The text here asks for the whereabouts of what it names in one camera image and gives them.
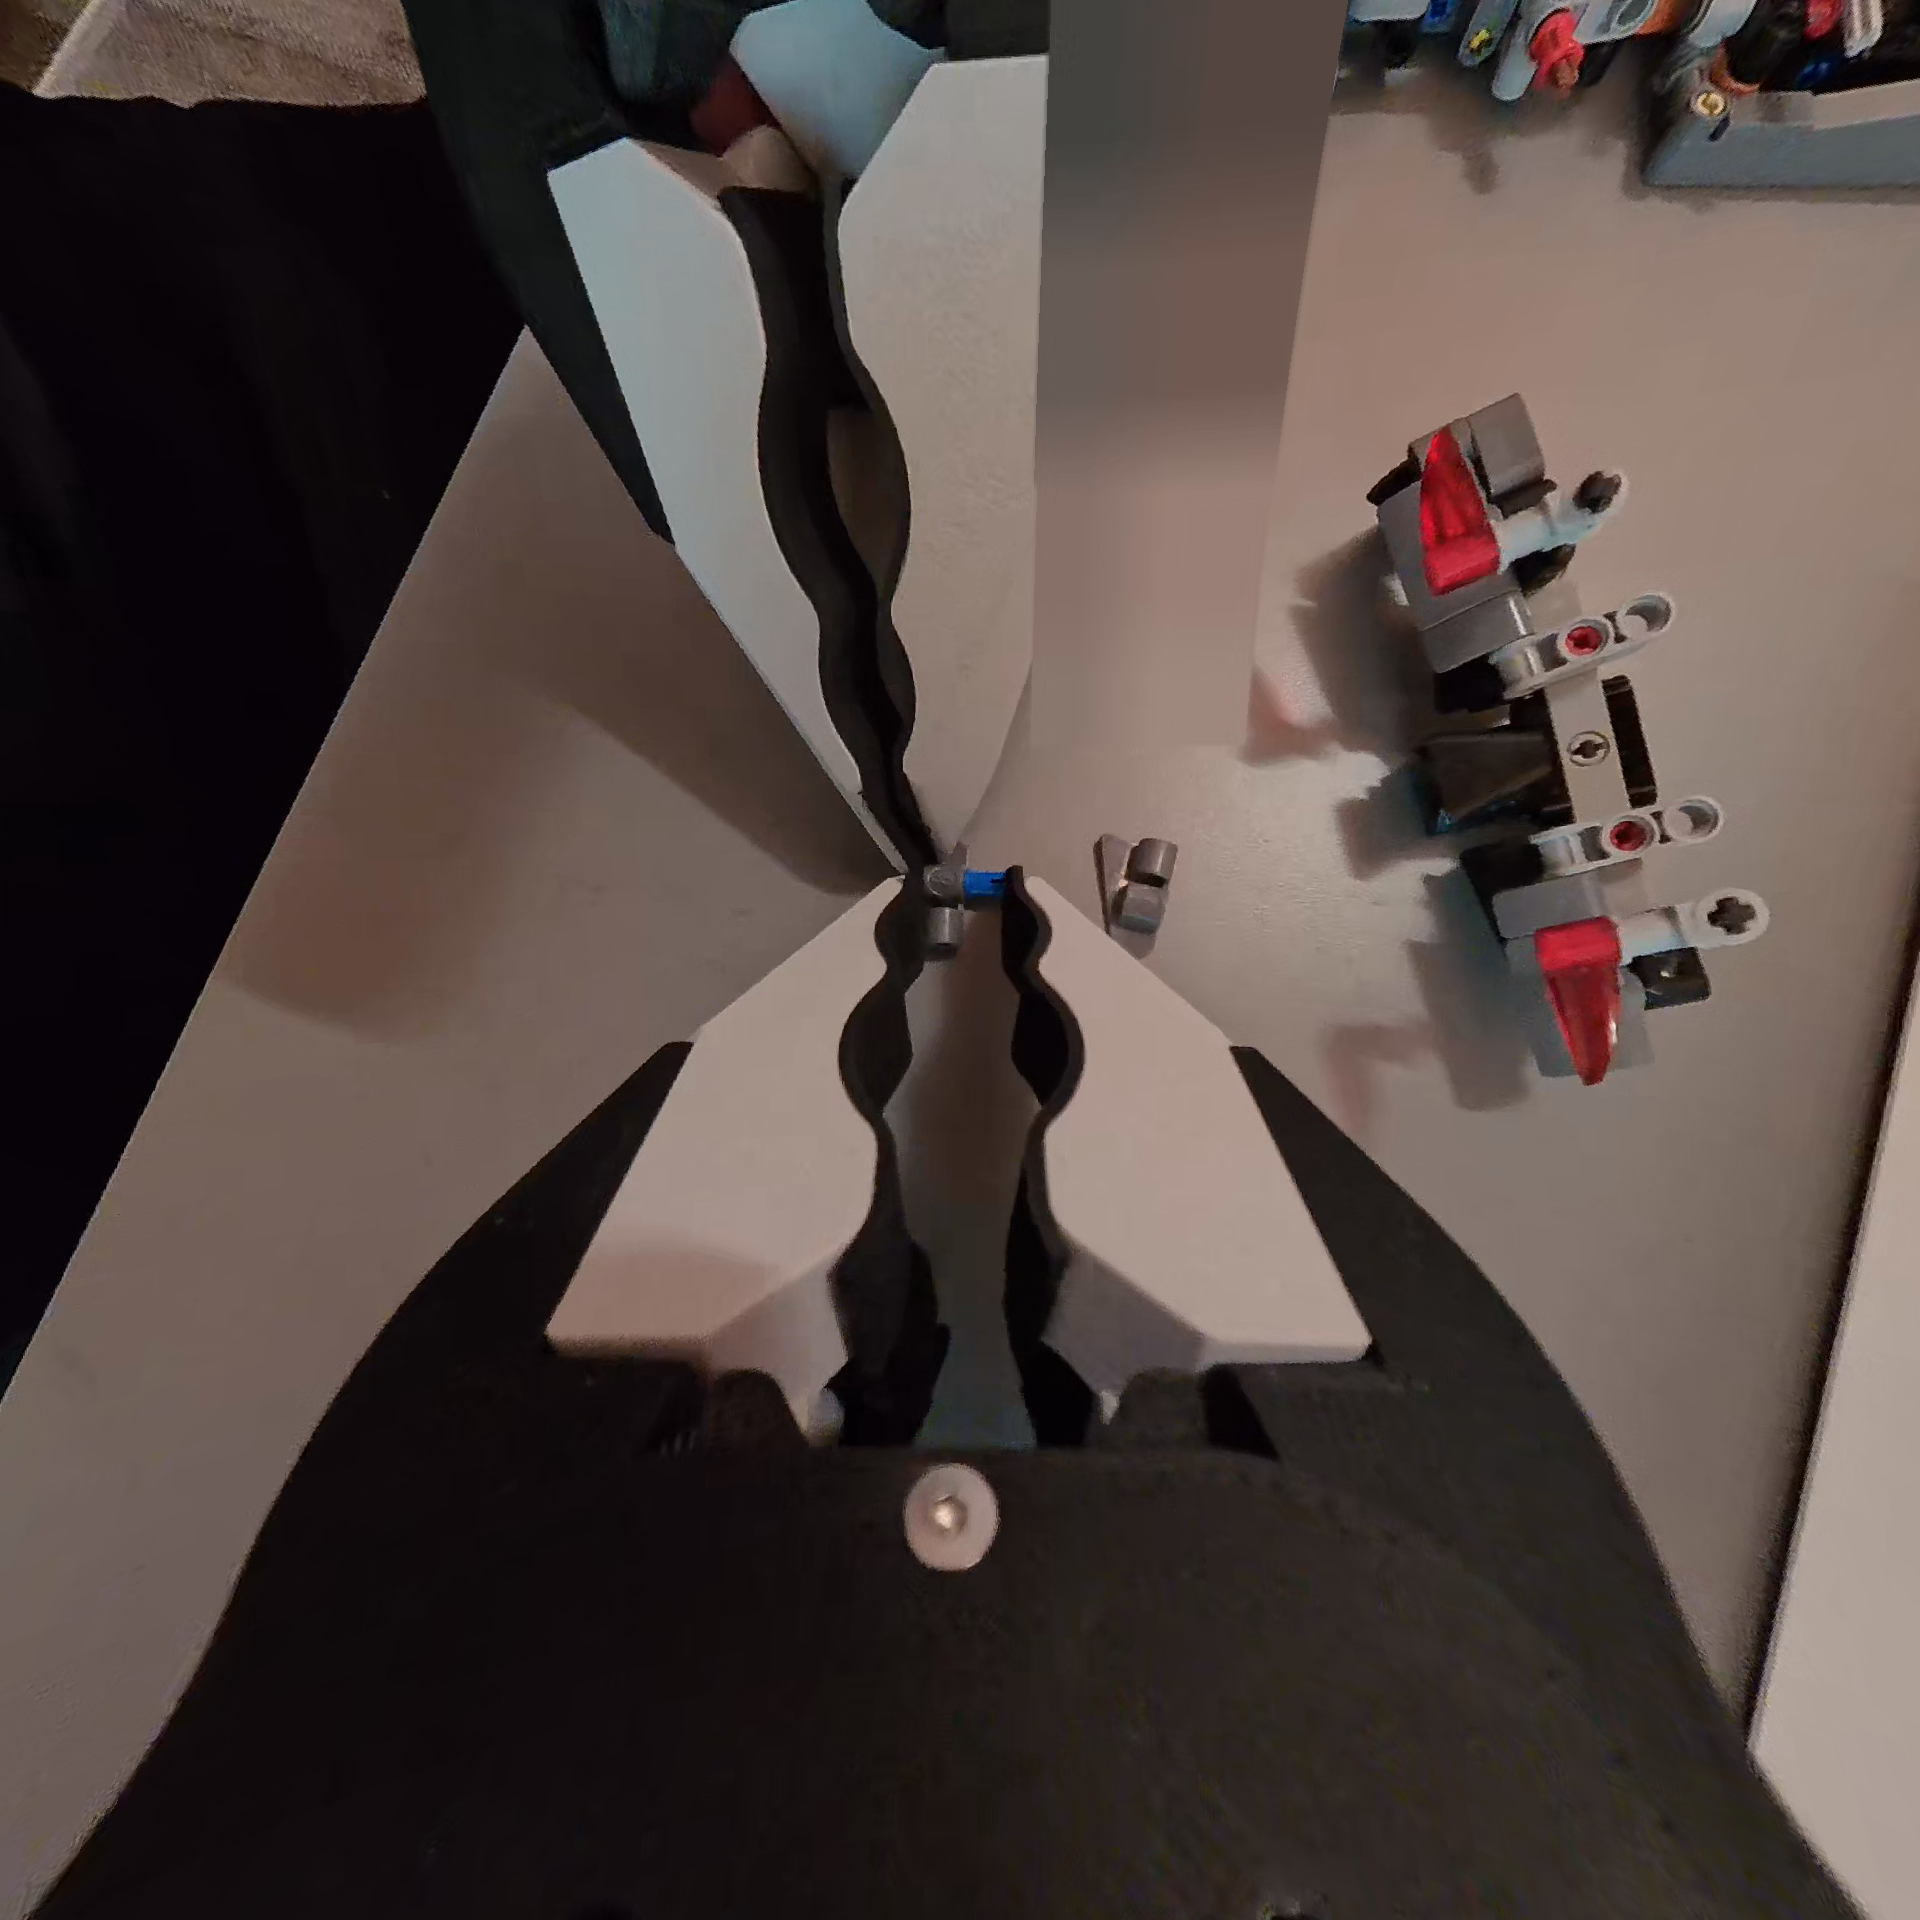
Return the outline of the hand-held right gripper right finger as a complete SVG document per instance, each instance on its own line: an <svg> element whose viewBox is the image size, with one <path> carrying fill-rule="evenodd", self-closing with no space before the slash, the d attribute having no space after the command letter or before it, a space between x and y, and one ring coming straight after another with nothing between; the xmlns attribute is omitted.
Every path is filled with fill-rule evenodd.
<svg viewBox="0 0 1920 1920"><path fill-rule="evenodd" d="M1021 869L998 958L1037 1102L1003 1286L1027 1418L1097 1424L1141 1376L1369 1353L1226 1034Z"/></svg>

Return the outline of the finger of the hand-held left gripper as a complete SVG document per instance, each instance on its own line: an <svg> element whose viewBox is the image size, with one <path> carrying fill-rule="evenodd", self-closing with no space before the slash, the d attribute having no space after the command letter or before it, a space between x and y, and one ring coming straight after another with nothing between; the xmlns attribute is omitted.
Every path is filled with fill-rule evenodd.
<svg viewBox="0 0 1920 1920"><path fill-rule="evenodd" d="M902 458L885 627L940 853L1048 747L1241 735L1334 6L877 6L934 63L832 231Z"/></svg>
<svg viewBox="0 0 1920 1920"><path fill-rule="evenodd" d="M852 400L826 209L634 137L548 176L666 536L873 842L913 871L914 686L832 487Z"/></svg>

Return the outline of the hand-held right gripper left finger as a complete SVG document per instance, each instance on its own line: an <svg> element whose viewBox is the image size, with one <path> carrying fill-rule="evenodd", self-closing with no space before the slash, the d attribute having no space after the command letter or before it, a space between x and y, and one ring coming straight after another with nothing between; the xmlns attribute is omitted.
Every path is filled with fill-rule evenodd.
<svg viewBox="0 0 1920 1920"><path fill-rule="evenodd" d="M888 1109L922 905L883 883L677 1050L550 1349L758 1374L800 1424L877 1400L917 1298Z"/></svg>

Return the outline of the small grey lego piece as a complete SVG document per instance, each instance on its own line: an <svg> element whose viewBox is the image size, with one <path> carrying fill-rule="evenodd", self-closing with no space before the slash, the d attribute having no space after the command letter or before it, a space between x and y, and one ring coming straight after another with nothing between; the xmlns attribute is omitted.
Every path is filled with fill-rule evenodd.
<svg viewBox="0 0 1920 1920"><path fill-rule="evenodd" d="M1096 842L1099 920L1131 952L1150 952L1162 936L1178 857L1178 845L1164 837L1126 845L1118 834L1101 834Z"/></svg>

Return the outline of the grey lego connector blue pin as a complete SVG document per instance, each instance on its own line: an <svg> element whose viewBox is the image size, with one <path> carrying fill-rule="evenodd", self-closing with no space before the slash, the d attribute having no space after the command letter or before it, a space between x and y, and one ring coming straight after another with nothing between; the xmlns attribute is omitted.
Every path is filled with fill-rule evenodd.
<svg viewBox="0 0 1920 1920"><path fill-rule="evenodd" d="M925 960L944 963L962 950L972 920L998 910L1008 869L925 867L918 880L918 942Z"/></svg>

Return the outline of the grey red lego subassembly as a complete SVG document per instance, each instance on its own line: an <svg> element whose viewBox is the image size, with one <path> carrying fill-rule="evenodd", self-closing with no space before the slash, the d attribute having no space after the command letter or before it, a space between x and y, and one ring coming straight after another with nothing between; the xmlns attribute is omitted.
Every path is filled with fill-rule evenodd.
<svg viewBox="0 0 1920 1920"><path fill-rule="evenodd" d="M1413 752L1425 825L1464 839L1538 1072L1595 1088L1649 1061L1650 1015L1712 995L1712 953L1770 930L1750 889L1658 898L1649 873L1726 825L1717 800L1664 791L1628 673L1669 637L1672 598L1584 610L1556 595L1626 478L1558 487L1509 394L1411 440L1368 502L1384 599L1432 685Z"/></svg>

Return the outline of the lego car chassis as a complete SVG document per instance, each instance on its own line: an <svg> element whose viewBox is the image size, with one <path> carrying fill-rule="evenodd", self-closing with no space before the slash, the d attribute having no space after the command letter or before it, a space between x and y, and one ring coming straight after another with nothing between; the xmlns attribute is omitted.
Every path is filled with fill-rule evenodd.
<svg viewBox="0 0 1920 1920"><path fill-rule="evenodd" d="M1645 185L1918 189L1915 2L1353 2L1345 26L1384 73L1446 46L1502 105L1650 43Z"/></svg>

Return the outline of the person's black clothing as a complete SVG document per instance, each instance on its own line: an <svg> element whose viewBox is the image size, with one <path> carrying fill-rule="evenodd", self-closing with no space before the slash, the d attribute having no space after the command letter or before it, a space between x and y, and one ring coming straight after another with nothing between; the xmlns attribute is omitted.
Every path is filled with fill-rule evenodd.
<svg viewBox="0 0 1920 1920"><path fill-rule="evenodd" d="M432 110L3 113L11 1378L522 320Z"/></svg>

